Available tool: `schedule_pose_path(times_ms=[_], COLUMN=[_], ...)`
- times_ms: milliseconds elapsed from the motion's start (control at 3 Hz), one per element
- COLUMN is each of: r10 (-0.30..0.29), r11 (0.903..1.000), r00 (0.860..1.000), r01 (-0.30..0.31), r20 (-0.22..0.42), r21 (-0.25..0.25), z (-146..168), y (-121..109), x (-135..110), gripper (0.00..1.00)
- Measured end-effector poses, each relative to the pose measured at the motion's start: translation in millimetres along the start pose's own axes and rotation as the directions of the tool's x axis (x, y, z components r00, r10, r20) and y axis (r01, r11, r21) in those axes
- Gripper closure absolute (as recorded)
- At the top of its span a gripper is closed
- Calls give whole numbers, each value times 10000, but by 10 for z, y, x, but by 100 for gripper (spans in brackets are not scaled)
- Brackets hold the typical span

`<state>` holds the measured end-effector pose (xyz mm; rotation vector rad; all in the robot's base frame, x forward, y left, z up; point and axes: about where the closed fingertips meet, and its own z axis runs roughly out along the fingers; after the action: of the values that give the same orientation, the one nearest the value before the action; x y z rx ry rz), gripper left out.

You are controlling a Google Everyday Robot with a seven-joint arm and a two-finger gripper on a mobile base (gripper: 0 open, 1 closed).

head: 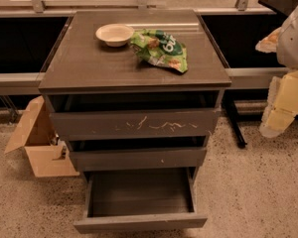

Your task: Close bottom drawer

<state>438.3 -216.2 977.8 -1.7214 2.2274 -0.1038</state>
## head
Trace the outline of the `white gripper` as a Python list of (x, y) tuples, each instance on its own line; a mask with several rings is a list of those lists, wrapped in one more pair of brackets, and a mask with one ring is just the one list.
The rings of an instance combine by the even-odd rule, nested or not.
[[(259, 41), (255, 49), (262, 53), (275, 53), (281, 28)], [(261, 118), (259, 131), (266, 138), (284, 133), (298, 115), (298, 70), (274, 76), (270, 82), (267, 106)]]

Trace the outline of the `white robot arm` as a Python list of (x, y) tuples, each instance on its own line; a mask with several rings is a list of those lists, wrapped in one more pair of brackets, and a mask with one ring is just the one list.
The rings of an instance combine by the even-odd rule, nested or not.
[(298, 115), (298, 5), (255, 49), (276, 53), (277, 61), (289, 68), (282, 78), (272, 78), (259, 126), (263, 137), (274, 138), (284, 133)]

